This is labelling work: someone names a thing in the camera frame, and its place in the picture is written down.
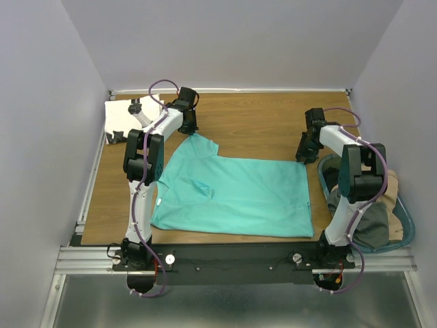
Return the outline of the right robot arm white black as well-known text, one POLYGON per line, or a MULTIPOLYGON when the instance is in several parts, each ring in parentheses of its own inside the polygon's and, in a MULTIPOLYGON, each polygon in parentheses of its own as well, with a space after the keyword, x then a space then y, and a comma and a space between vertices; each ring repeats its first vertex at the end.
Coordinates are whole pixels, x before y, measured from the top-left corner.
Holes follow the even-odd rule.
POLYGON ((339 204, 312 256, 323 269, 346 259, 359 221, 385 193, 388 184, 385 147, 353 136, 342 125, 327 121, 324 113, 322 108, 305 112, 307 130, 302 133, 296 151, 296 160, 305 165, 316 162, 319 150, 324 147, 341 159, 337 182, 341 194, 339 204))

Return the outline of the teal t shirt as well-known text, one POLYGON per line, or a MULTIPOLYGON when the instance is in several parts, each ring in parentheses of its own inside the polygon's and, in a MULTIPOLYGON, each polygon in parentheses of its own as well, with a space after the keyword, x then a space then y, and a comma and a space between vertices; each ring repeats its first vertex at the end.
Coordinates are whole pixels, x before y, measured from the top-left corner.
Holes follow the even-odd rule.
POLYGON ((173 153, 158 181, 151 218, 161 230, 311 238, 306 167, 295 161, 219 156, 194 134, 173 153))

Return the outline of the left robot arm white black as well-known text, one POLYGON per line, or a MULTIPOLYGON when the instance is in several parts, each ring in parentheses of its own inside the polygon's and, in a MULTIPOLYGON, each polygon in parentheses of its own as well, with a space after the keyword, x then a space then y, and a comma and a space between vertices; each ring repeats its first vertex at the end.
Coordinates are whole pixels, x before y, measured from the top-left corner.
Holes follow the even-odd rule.
POLYGON ((164 171, 165 141, 178 131, 192 135, 198 130, 195 107, 199 94, 188 87, 177 91, 178 97, 162 105, 159 116, 151 121, 139 99, 132 100, 128 112, 141 124, 141 129, 128 133, 123 170, 130 188, 129 223, 121 243, 124 266, 144 270, 156 257, 150 251, 152 238, 152 198, 156 183, 164 171))

